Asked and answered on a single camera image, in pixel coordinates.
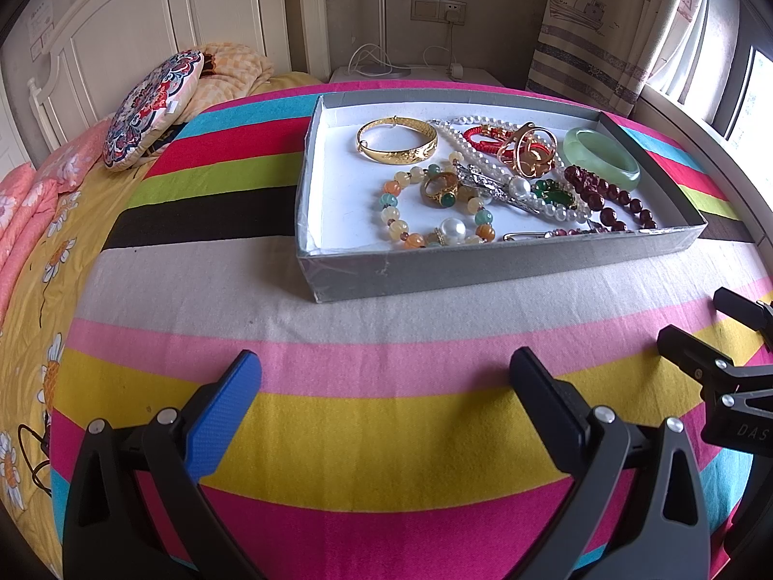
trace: green stripe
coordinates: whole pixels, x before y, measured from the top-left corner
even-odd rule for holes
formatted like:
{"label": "green stripe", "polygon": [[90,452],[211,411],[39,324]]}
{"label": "green stripe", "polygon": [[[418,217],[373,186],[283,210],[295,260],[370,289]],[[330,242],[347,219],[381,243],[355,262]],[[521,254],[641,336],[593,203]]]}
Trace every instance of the green stripe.
{"label": "green stripe", "polygon": [[157,205],[196,196],[225,194],[298,183],[303,153],[267,154],[235,161],[187,168],[146,178],[129,199],[126,209]]}

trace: gold bracelet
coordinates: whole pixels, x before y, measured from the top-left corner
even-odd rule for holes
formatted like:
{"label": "gold bracelet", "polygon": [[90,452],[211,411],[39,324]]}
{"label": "gold bracelet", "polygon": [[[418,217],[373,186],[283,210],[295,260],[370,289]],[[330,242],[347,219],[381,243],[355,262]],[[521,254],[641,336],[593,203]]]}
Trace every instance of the gold bracelet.
{"label": "gold bracelet", "polygon": [[[418,148],[410,148],[408,150],[373,150],[372,148],[368,148],[368,142],[362,138],[362,134],[368,129],[380,126],[381,124],[391,124],[393,127],[399,125],[401,127],[410,128],[412,131],[426,135],[430,138],[430,141],[420,145]],[[437,147],[438,131],[436,131],[432,125],[412,117],[395,116],[374,119],[373,122],[366,123],[364,127],[357,131],[357,151],[379,163],[389,165],[408,165],[417,163],[430,158]]]}

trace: blue gripper pad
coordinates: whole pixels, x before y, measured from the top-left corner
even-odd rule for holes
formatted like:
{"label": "blue gripper pad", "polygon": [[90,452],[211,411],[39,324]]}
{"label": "blue gripper pad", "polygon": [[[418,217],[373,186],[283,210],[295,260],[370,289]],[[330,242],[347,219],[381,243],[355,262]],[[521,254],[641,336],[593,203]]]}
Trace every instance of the blue gripper pad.
{"label": "blue gripper pad", "polygon": [[253,352],[242,351],[229,372],[229,377],[188,432],[185,466],[194,482],[215,472],[260,390],[260,360]]}

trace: striped tablecloth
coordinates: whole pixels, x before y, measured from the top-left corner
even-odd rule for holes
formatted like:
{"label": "striped tablecloth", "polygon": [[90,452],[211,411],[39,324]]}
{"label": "striped tablecloth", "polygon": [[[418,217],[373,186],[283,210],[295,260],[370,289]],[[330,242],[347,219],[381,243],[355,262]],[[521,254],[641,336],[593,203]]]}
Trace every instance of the striped tablecloth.
{"label": "striped tablecloth", "polygon": [[[310,301],[291,236],[316,98],[405,84],[457,87],[344,83],[220,105],[146,174],[67,335],[52,427],[60,533],[88,422],[144,424],[181,406],[243,348],[260,356],[262,391],[202,484],[269,578],[503,577],[570,485],[506,385],[509,357],[524,345],[592,405],[644,424],[682,417],[713,528],[728,518],[750,459],[702,443],[699,387],[658,358],[655,338],[672,322],[738,364],[772,361],[759,336],[717,315],[710,298],[724,285],[770,301],[773,285],[754,244],[738,241],[748,234],[724,195],[676,142],[623,121],[709,218],[686,251],[455,290]],[[601,554],[630,482],[585,562]],[[158,521],[169,553],[189,559]]]}

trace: round patterned cushion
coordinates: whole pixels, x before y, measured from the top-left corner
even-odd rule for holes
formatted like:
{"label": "round patterned cushion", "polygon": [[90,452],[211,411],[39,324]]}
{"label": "round patterned cushion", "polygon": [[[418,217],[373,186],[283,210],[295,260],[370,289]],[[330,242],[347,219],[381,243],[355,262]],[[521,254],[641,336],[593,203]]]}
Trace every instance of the round patterned cushion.
{"label": "round patterned cushion", "polygon": [[129,92],[107,131],[104,164],[108,170],[130,168],[172,125],[196,91],[203,65],[204,56],[198,50],[179,52]]}

